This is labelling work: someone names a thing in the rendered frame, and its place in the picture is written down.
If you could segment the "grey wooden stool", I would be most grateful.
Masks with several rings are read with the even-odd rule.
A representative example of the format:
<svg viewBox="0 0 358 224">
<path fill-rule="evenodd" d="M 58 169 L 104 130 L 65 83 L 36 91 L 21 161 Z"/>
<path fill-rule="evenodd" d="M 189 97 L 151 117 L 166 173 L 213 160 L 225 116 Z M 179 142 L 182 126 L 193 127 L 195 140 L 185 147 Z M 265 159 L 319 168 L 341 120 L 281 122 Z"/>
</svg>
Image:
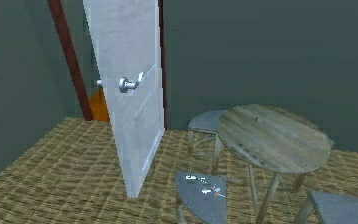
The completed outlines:
<svg viewBox="0 0 358 224">
<path fill-rule="evenodd" d="M 295 179 L 292 191 L 298 192 L 305 176 L 321 168 L 329 159 L 334 142 L 314 123 L 306 118 L 281 108 L 275 108 L 282 115 L 281 125 L 286 131 L 287 143 L 297 144 L 292 148 L 292 158 L 304 162 L 304 171 Z"/>
<path fill-rule="evenodd" d="M 202 224 L 227 224 L 227 189 L 224 178 L 177 171 L 175 184 L 178 224 L 187 224 L 183 208 Z"/>
<path fill-rule="evenodd" d="M 358 197 L 310 191 L 293 224 L 306 224 L 312 212 L 319 224 L 358 224 Z"/>
<path fill-rule="evenodd" d="M 214 141 L 214 152 L 211 174 L 216 175 L 218 172 L 219 157 L 223 151 L 223 145 L 217 133 L 217 126 L 219 117 L 224 113 L 224 110 L 213 110 L 203 112 L 191 119 L 187 126 L 187 151 L 189 154 L 194 152 L 194 149 L 204 142 Z M 202 138 L 195 142 L 194 133 L 208 134 L 208 137 Z"/>
</svg>

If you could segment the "white room door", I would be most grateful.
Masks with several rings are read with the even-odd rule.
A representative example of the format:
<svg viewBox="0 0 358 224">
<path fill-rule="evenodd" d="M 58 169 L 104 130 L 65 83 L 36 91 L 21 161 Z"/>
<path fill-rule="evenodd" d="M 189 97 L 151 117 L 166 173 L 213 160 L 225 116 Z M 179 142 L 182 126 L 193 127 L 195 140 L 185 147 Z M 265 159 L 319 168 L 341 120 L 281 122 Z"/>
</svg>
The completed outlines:
<svg viewBox="0 0 358 224">
<path fill-rule="evenodd" d="M 83 0 L 127 195 L 136 198 L 164 134 L 158 0 Z M 119 80 L 142 83 L 121 93 Z"/>
</svg>

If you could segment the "round wooden table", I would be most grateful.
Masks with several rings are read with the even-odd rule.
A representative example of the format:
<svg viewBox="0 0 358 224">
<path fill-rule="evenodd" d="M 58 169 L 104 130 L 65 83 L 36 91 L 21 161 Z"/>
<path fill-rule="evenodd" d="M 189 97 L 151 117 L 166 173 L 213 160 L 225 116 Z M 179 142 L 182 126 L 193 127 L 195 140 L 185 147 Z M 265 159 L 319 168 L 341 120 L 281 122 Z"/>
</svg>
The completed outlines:
<svg viewBox="0 0 358 224">
<path fill-rule="evenodd" d="M 248 104 L 235 106 L 220 117 L 217 133 L 223 150 L 228 149 L 245 161 L 250 168 L 271 171 L 273 177 L 262 204 L 255 204 L 255 224 L 262 224 L 270 202 L 283 174 L 297 176 L 304 171 L 304 162 L 292 158 L 292 148 L 287 143 L 286 131 L 281 125 L 282 115 L 274 106 Z"/>
</svg>

